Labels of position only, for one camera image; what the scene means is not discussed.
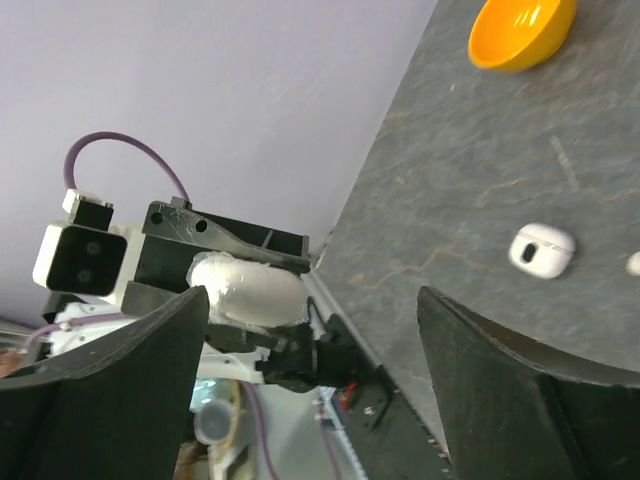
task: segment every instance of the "white wall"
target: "white wall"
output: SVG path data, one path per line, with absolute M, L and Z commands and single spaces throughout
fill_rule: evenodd
M 150 144 L 198 209 L 321 245 L 435 2 L 0 2 L 0 315 L 37 321 L 31 268 L 64 218 L 62 160 L 95 130 Z M 130 147 L 86 152 L 79 187 L 118 222 L 174 192 Z

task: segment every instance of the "red component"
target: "red component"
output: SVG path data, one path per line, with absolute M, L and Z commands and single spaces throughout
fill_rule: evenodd
M 344 391 L 344 394 L 342 395 L 342 402 L 341 402 L 342 408 L 344 410 L 349 409 L 349 401 L 351 400 L 351 394 L 353 393 L 353 391 L 357 386 L 358 386 L 357 382 L 352 382 Z

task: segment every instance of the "yellow bowl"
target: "yellow bowl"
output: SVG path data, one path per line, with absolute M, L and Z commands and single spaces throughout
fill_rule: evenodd
M 576 0 L 488 0 L 469 37 L 479 68 L 519 72 L 544 62 L 564 43 Z

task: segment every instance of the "stone tabletop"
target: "stone tabletop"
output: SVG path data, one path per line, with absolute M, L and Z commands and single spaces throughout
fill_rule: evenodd
M 467 60 L 482 4 L 440 0 L 319 269 L 441 441 L 416 323 L 422 285 L 640 369 L 640 278 L 625 272 L 640 250 L 640 2 L 581 0 L 561 51 L 517 75 Z M 508 262 L 532 222 L 578 242 L 556 280 Z

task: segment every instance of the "wire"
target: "wire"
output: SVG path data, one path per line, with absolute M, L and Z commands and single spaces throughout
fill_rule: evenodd
M 331 447 L 331 441 L 329 440 L 329 435 L 322 424 L 322 419 L 325 416 L 324 407 L 322 406 L 323 401 L 322 398 L 318 398 L 318 426 L 320 427 L 320 436 L 322 437 L 322 443 L 324 443 L 324 448 L 327 451 L 327 455 L 329 457 L 329 462 L 331 463 L 331 469 L 333 470 L 333 476 L 336 480 L 342 480 L 342 472 L 340 471 L 340 465 L 338 464 L 338 459 L 336 458 L 336 453 L 333 451 Z
M 182 196 L 182 198 L 189 201 L 189 195 L 182 185 L 182 182 L 180 181 L 176 173 L 171 169 L 169 164 L 167 164 L 167 162 L 165 162 L 164 159 L 155 152 L 155 150 L 142 143 L 140 140 L 130 137 L 129 135 L 117 132 L 90 133 L 82 137 L 71 146 L 69 152 L 67 153 L 67 157 L 64 160 L 63 169 L 64 183 L 67 188 L 77 188 L 74 171 L 76 161 L 78 160 L 78 154 L 84 147 L 86 147 L 90 143 L 97 142 L 98 140 L 116 140 L 118 142 L 124 142 L 128 145 L 131 145 L 132 147 L 136 147 L 138 150 L 142 150 L 144 153 L 149 155 L 160 166 L 160 168 L 162 168 L 162 170 L 169 176 L 169 178 L 171 178 L 173 184 L 180 191 L 180 195 Z
M 351 395 L 353 394 L 353 391 L 356 389 L 357 386 L 358 386 L 357 382 L 351 382 L 347 387 L 347 389 L 344 391 L 344 396 L 340 404 L 342 405 L 342 409 L 345 412 L 349 410 L 349 405 L 351 404 Z
M 58 330 L 62 330 L 63 325 L 68 325 L 69 327 L 73 328 L 73 327 L 80 327 L 82 325 L 89 325 L 91 323 L 108 322 L 110 320 L 121 320 L 121 319 L 122 319 L 121 313 L 103 313 L 101 315 L 91 315 L 89 317 L 72 318 L 64 322 L 45 325 L 44 327 L 39 328 L 38 330 L 36 330 L 26 338 L 26 340 L 22 344 L 21 351 L 28 352 L 33 342 L 35 342 L 38 338 L 53 332 L 57 332 Z
M 242 386 L 247 392 L 249 402 L 251 403 L 253 411 L 256 414 L 256 428 L 258 430 L 258 438 L 262 450 L 262 455 L 264 456 L 264 462 L 267 465 L 267 470 L 269 471 L 269 476 L 271 477 L 271 480 L 280 480 L 280 477 L 278 477 L 278 474 L 276 473 L 276 469 L 273 467 L 271 455 L 269 454 L 269 445 L 267 444 L 267 429 L 265 426 L 264 414 L 262 413 L 262 405 L 260 404 L 258 393 L 256 392 L 255 387 L 250 383 L 242 382 Z

